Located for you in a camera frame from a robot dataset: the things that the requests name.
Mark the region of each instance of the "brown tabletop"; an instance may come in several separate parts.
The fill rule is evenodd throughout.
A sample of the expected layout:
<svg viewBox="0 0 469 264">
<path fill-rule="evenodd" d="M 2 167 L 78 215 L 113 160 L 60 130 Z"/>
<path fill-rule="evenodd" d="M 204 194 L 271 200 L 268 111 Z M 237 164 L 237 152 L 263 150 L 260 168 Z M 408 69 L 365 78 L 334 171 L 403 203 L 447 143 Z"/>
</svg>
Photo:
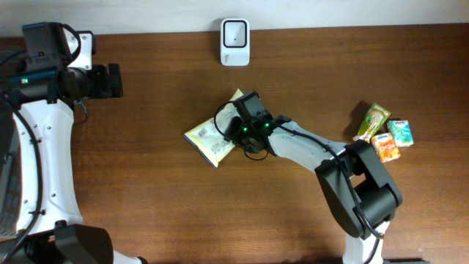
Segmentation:
<svg viewBox="0 0 469 264">
<path fill-rule="evenodd" d="M 73 177 L 85 223 L 116 250 L 149 263 L 342 256 L 314 174 L 238 149 L 214 170 L 182 138 L 240 88 L 334 141 L 350 142 L 371 103 L 409 120 L 416 143 L 385 164 L 404 203 L 383 256 L 469 262 L 469 25 L 254 31 L 247 67 L 221 65 L 215 32 L 97 40 L 94 63 L 120 64 L 125 95 L 86 102 Z"/>
</svg>

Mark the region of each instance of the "package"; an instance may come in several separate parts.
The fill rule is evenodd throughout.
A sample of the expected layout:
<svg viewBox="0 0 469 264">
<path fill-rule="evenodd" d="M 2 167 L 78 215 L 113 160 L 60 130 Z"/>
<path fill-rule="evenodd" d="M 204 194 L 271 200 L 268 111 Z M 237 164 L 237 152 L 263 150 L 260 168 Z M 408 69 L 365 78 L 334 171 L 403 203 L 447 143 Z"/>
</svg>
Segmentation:
<svg viewBox="0 0 469 264">
<path fill-rule="evenodd" d="M 236 100 L 241 96 L 243 92 L 238 89 L 230 100 Z M 239 116 L 235 107 L 231 103 L 227 104 L 217 114 L 218 128 L 225 131 L 235 116 Z M 185 133 L 184 138 L 194 145 L 215 169 L 218 168 L 218 163 L 235 148 L 216 130 L 213 117 Z"/>
<path fill-rule="evenodd" d="M 388 130 L 393 135 L 397 147 L 409 147 L 413 144 L 412 132 L 407 120 L 389 121 Z"/>
<path fill-rule="evenodd" d="M 362 139 L 369 143 L 369 140 L 383 126 L 391 113 L 383 107 L 373 103 L 372 107 L 367 111 L 365 119 L 360 125 L 358 135 L 353 137 L 353 141 Z"/>
<path fill-rule="evenodd" d="M 391 133 L 373 136 L 372 144 L 381 162 L 392 161 L 401 156 Z"/>
</svg>

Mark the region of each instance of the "teal box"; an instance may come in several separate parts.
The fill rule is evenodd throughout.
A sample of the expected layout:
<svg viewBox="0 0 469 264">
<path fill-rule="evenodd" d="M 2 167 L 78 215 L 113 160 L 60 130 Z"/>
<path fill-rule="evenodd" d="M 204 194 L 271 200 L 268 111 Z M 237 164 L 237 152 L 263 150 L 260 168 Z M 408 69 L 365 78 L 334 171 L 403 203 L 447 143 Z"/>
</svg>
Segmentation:
<svg viewBox="0 0 469 264">
<path fill-rule="evenodd" d="M 388 130 L 393 135 L 397 147 L 409 147 L 413 144 L 412 132 L 407 120 L 389 121 Z"/>
</svg>

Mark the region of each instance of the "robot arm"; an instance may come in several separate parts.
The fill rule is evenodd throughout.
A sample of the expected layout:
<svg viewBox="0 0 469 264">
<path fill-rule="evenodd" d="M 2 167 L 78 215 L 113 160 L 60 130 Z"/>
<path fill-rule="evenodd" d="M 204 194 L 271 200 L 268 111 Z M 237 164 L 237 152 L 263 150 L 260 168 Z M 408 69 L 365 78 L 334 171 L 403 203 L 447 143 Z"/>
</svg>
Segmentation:
<svg viewBox="0 0 469 264">
<path fill-rule="evenodd" d="M 364 141 L 332 142 L 290 118 L 274 119 L 256 92 L 232 103 L 240 116 L 222 134 L 247 153 L 266 150 L 316 174 L 331 213 L 347 233 L 344 263 L 382 263 L 383 242 L 371 234 L 384 234 L 402 195 L 372 147 Z M 366 179 L 353 188 L 350 177 L 362 174 Z"/>
<path fill-rule="evenodd" d="M 104 65 L 92 65 L 92 33 L 75 32 L 68 25 L 26 25 L 23 36 L 26 67 L 0 91 L 18 131 L 0 167 L 0 235 L 24 239 L 0 245 L 9 249 L 0 252 L 7 253 L 2 263 L 145 263 L 113 251 L 105 230 L 82 225 L 73 188 L 74 104 L 122 97 L 119 65 L 109 65 L 109 73 Z M 6 246 L 12 242 L 15 251 Z"/>
</svg>

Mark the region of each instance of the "white background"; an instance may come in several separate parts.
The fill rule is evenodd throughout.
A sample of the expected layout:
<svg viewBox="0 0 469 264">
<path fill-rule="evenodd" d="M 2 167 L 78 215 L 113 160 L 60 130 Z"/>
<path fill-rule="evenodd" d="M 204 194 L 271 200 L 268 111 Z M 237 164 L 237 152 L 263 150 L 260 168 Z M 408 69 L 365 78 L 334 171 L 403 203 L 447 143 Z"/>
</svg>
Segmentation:
<svg viewBox="0 0 469 264">
<path fill-rule="evenodd" d="M 0 0 L 0 36 L 40 21 L 95 34 L 214 31 L 228 17 L 251 29 L 467 23 L 469 0 Z"/>
</svg>

